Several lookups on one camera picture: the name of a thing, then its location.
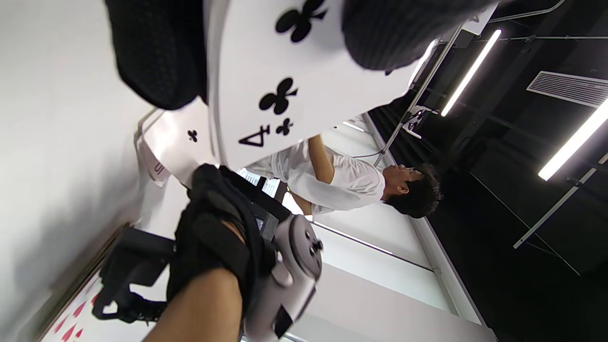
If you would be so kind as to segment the person's right hand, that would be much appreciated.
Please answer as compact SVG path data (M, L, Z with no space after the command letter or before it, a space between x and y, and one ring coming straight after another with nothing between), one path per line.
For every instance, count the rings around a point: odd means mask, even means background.
M272 265L271 243L258 229L253 206L279 221L291 212L224 166L200 165L187 195L189 203L174 233L166 299L171 302L196 277L225 269L237 278L246 313Z

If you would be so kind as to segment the person's left hand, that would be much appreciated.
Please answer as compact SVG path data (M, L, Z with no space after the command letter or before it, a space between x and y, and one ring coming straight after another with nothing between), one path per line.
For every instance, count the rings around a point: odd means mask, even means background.
M393 71L423 56L454 26L494 0L347 0L341 31L354 62ZM139 97L178 110L207 103L207 53L201 0L107 0L116 67Z

